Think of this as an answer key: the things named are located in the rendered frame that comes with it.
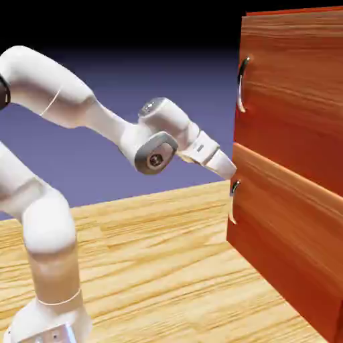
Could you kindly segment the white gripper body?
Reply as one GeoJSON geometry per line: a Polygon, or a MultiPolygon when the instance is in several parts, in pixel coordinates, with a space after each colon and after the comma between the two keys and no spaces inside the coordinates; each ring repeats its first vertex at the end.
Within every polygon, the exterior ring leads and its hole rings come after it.
{"type": "Polygon", "coordinates": [[[230,180],[236,173],[235,164],[221,149],[218,149],[203,166],[224,180],[230,180]]]}

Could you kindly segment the reddish wooden cabinet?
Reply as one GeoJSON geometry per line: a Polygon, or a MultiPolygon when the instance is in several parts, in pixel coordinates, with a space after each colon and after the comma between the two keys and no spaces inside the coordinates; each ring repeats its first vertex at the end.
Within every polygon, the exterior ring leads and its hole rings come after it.
{"type": "Polygon", "coordinates": [[[242,19],[228,242],[343,343],[343,0],[242,19]]]}

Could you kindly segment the small reddish cabinet door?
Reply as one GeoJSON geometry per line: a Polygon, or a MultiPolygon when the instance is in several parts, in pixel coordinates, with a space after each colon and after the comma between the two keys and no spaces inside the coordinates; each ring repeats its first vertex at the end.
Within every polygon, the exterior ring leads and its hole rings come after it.
{"type": "Polygon", "coordinates": [[[343,197],[235,144],[228,242],[329,343],[343,343],[343,197]]]}

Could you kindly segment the large reddish cabinet door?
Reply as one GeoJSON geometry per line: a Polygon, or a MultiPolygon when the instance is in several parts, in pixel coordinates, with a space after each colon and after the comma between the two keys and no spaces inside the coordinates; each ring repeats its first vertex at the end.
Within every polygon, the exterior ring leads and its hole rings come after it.
{"type": "Polygon", "coordinates": [[[250,13],[237,143],[343,196],[343,6],[250,13]]]}

